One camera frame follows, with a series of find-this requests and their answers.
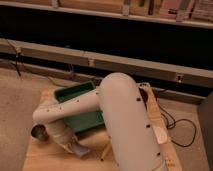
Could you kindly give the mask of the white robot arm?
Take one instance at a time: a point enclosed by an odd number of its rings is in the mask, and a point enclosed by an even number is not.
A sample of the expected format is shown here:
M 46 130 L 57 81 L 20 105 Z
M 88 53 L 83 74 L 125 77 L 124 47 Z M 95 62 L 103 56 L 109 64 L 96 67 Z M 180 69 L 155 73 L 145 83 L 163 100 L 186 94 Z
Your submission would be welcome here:
M 102 111 L 119 171 L 168 171 L 139 87 L 127 74 L 111 73 L 90 92 L 38 107 L 33 120 L 50 124 L 97 110 Z

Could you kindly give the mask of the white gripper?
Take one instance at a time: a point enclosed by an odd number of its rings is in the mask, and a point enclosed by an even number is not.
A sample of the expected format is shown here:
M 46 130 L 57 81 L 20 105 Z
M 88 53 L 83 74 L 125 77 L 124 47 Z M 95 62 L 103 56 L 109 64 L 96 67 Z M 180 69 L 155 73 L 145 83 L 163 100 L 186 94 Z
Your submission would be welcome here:
M 56 137 L 57 143 L 69 153 L 73 153 L 73 145 L 78 142 L 75 134 L 60 134 Z

